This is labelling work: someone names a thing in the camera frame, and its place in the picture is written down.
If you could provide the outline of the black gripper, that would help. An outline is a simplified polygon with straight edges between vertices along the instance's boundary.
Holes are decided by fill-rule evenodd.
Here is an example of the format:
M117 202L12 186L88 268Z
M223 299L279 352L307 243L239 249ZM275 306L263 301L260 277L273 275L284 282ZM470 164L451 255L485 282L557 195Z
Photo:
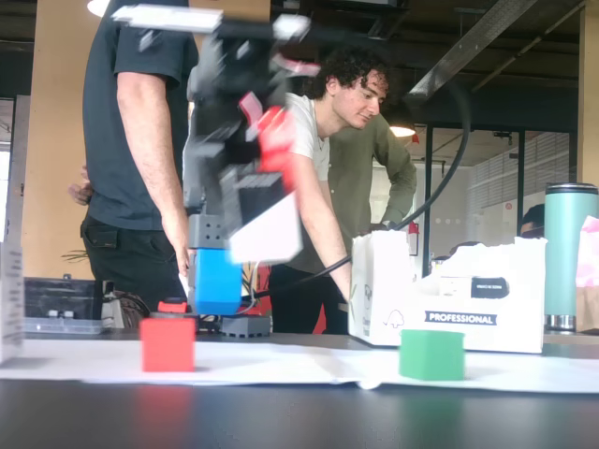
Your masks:
M201 147L222 144L226 164L257 163L259 172L280 172L294 190L291 153L295 131L287 81L266 40L205 37L187 87L193 103L186 167L198 165ZM229 235L242 228L239 173L220 175L224 224Z

